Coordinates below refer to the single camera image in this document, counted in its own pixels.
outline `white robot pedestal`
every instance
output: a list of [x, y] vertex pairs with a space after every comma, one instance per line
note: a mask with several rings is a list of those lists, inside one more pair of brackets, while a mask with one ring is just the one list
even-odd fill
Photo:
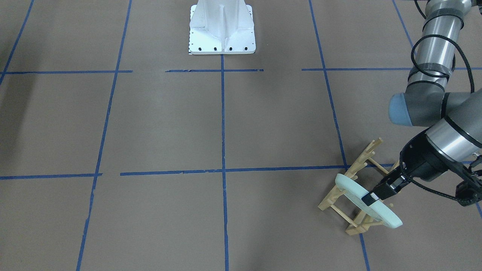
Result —
[[252, 54], [253, 8], [244, 0], [199, 0], [191, 7], [190, 54]]

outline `grid line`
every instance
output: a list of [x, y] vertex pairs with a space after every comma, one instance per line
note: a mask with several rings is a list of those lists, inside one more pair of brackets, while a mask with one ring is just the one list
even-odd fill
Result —
[[362, 244], [361, 250], [363, 252], [363, 258], [365, 259], [366, 271], [370, 271], [370, 262], [368, 261], [368, 254], [366, 253], [365, 239], [363, 238], [363, 233], [359, 233], [360, 243]]
[[[382, 167], [392, 167], [392, 163], [381, 164]], [[252, 171], [286, 171], [286, 170], [320, 170], [320, 169], [344, 169], [344, 165], [320, 165], [320, 166], [284, 166], [284, 167], [245, 167], [245, 168], [226, 168], [226, 172], [252, 172]], [[171, 174], [202, 174], [202, 173], [219, 173], [223, 172], [219, 169], [195, 169], [195, 170], [166, 170], [166, 171], [138, 171], [138, 172], [121, 172], [120, 176], [142, 176], [142, 175], [171, 175]]]
[[479, 215], [480, 215], [481, 218], [482, 218], [482, 209], [481, 209], [481, 206], [480, 206], [479, 203], [475, 203], [475, 204], [476, 204], [476, 206], [477, 206], [477, 210], [479, 211]]
[[259, 72], [265, 71], [262, 68], [244, 68], [244, 69], [170, 69], [165, 72]]
[[[119, 70], [117, 73], [132, 73], [132, 70]], [[6, 71], [1, 74], [78, 74], [78, 73], [116, 73], [115, 70], [46, 70], [46, 71]]]
[[395, 7], [395, 10], [397, 11], [398, 18], [400, 19], [400, 22], [402, 23], [403, 30], [405, 31], [405, 35], [407, 35], [408, 42], [410, 43], [411, 48], [414, 46], [414, 43], [412, 42], [412, 39], [410, 38], [410, 35], [408, 34], [407, 27], [405, 26], [405, 23], [403, 22], [402, 15], [400, 14], [400, 11], [398, 10], [397, 3], [395, 3], [395, 0], [392, 0], [393, 6]]
[[224, 264], [225, 270], [229, 271], [229, 245], [228, 245], [228, 199], [226, 192], [226, 118], [224, 100], [224, 55], [221, 55], [221, 141], [222, 141], [222, 175], [223, 175], [223, 212], [224, 212]]
[[[411, 70], [412, 68], [302, 68], [301, 71], [352, 71], [352, 70]], [[472, 70], [482, 70], [482, 67], [470, 68]], [[458, 67], [455, 70], [467, 70], [466, 67]]]
[[75, 178], [75, 177], [94, 177], [95, 173], [84, 174], [54, 174], [54, 175], [19, 175], [19, 176], [0, 176], [0, 180], [25, 180], [25, 179], [53, 179], [53, 178]]
[[129, 0], [129, 5], [127, 7], [127, 15], [125, 17], [125, 23], [124, 23], [124, 31], [122, 33], [122, 38], [121, 38], [121, 41], [120, 41], [119, 55], [117, 57], [117, 65], [116, 65], [116, 69], [115, 69], [115, 73], [114, 73], [114, 80], [112, 82], [112, 88], [110, 90], [110, 97], [109, 97], [109, 104], [108, 104], [108, 107], [107, 107], [106, 120], [105, 120], [105, 123], [104, 123], [104, 129], [103, 129], [103, 132], [102, 132], [102, 139], [100, 141], [99, 156], [97, 158], [97, 165], [95, 167], [95, 176], [94, 176], [94, 180], [92, 182], [92, 190], [91, 190], [90, 202], [89, 202], [89, 214], [87, 216], [87, 219], [85, 220], [84, 231], [83, 231], [83, 235], [82, 235], [82, 242], [80, 244], [79, 258], [77, 260], [76, 271], [80, 271], [80, 266], [82, 264], [82, 256], [83, 256], [83, 252], [84, 252], [84, 248], [85, 248], [87, 231], [89, 229], [89, 222], [90, 222], [90, 217], [91, 217], [91, 213], [92, 213], [92, 206], [93, 206], [93, 203], [94, 203], [94, 190], [95, 190], [95, 186], [97, 185], [97, 178], [98, 178], [99, 169], [100, 169], [100, 162], [102, 160], [102, 151], [104, 149], [104, 143], [105, 143], [105, 140], [106, 140], [107, 126], [108, 126], [109, 117], [110, 117], [110, 109], [111, 109], [111, 106], [112, 106], [112, 99], [113, 99], [114, 91], [115, 91], [115, 88], [116, 88], [117, 76], [119, 74], [119, 66], [121, 64], [122, 50], [124, 48], [125, 35], [126, 35], [126, 32], [127, 32], [127, 25], [129, 23], [129, 15], [131, 13], [131, 6], [132, 6], [132, 0]]
[[341, 157], [343, 159], [343, 165], [345, 166], [345, 169], [348, 170], [347, 160], [345, 157], [345, 150], [343, 149], [343, 141], [341, 139], [340, 128], [338, 126], [338, 120], [336, 118], [336, 111], [335, 111], [335, 105], [333, 103], [333, 96], [331, 93], [330, 82], [328, 81], [328, 73], [326, 72], [326, 65], [325, 65], [325, 59], [323, 57], [323, 50], [321, 49], [320, 36], [318, 34], [318, 27], [316, 26], [315, 13], [313, 12], [313, 4], [311, 3], [311, 0], [308, 0], [308, 2], [309, 2], [309, 8], [311, 11], [311, 19], [313, 20], [313, 27], [315, 28], [315, 35], [316, 35], [316, 41], [318, 43], [318, 50], [320, 51], [321, 65], [323, 66], [323, 73], [325, 77], [326, 88], [328, 91], [328, 97], [330, 98], [330, 105], [332, 108], [333, 120], [335, 121], [336, 133], [338, 134], [338, 143], [340, 145]]
[[20, 28], [20, 32], [18, 32], [17, 39], [15, 40], [15, 43], [13, 44], [12, 50], [10, 51], [10, 55], [8, 56], [7, 63], [5, 64], [5, 67], [3, 68], [3, 73], [0, 76], [0, 85], [3, 82], [3, 79], [5, 78], [5, 73], [8, 70], [8, 66], [10, 65], [10, 62], [12, 61], [13, 54], [15, 53], [15, 49], [17, 48], [18, 41], [20, 40], [20, 37], [22, 36], [22, 33], [24, 32], [25, 25], [27, 24], [28, 17], [30, 16], [30, 12], [32, 11], [32, 6], [35, 0], [30, 1], [30, 5], [28, 6], [27, 14], [25, 15], [24, 22], [22, 24], [22, 27]]

